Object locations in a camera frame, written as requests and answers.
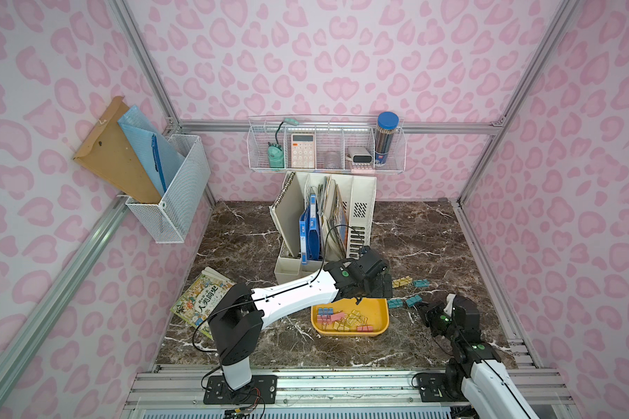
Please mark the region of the yellow plastic storage box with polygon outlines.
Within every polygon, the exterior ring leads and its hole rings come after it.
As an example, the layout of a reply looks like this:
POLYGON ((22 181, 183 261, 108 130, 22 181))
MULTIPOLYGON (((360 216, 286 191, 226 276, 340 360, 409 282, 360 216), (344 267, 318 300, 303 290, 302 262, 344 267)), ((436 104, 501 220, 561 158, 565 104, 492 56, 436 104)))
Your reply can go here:
POLYGON ((375 337, 384 333, 390 324, 387 300, 364 299, 356 303, 354 299, 338 300, 334 303, 311 307, 310 319, 316 332, 324 336, 335 337, 375 337), (330 307, 334 314, 344 312, 347 317, 342 321, 332 322, 330 316, 318 316, 317 309, 330 307), (360 333, 357 326, 371 325, 372 333, 360 333))

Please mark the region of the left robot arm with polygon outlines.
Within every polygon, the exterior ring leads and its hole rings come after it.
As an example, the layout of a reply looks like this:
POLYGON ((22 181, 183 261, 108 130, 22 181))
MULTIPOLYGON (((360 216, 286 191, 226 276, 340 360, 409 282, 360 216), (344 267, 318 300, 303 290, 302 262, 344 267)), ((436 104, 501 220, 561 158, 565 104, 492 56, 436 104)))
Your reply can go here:
POLYGON ((337 300, 388 300, 392 297, 389 262, 369 246, 358 258, 323 262, 307 277, 268 288, 237 284, 202 320, 209 326, 228 388, 239 391, 253 379, 250 355, 267 326, 300 310, 337 300))

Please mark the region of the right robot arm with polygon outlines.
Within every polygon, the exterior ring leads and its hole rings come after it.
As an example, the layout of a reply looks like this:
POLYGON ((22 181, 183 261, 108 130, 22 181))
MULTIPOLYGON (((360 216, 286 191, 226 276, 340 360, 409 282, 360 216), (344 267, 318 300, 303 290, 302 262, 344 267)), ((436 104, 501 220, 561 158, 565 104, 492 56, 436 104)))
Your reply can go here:
POLYGON ((478 418, 537 417, 499 354, 482 340, 480 311, 473 300, 450 294, 444 302, 419 302, 415 307, 432 337, 443 337, 451 345, 443 373, 412 378, 424 403, 467 401, 478 418))

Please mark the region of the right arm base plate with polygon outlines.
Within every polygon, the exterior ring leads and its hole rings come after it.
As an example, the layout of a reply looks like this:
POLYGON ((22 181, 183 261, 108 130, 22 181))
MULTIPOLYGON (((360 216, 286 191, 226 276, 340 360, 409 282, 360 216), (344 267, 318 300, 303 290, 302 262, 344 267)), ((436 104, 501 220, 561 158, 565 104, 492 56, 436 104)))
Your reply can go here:
POLYGON ((419 391, 422 403, 457 403, 468 400, 446 373, 417 373, 412 377, 411 385, 419 391))

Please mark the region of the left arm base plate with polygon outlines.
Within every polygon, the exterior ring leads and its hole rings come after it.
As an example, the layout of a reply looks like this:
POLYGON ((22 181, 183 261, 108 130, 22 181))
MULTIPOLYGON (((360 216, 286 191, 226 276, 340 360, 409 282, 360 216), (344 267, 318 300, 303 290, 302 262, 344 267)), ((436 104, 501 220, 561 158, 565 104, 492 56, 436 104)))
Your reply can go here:
POLYGON ((222 375, 213 375, 202 386, 206 405, 274 404, 278 377, 255 375, 241 389, 232 390, 222 375))

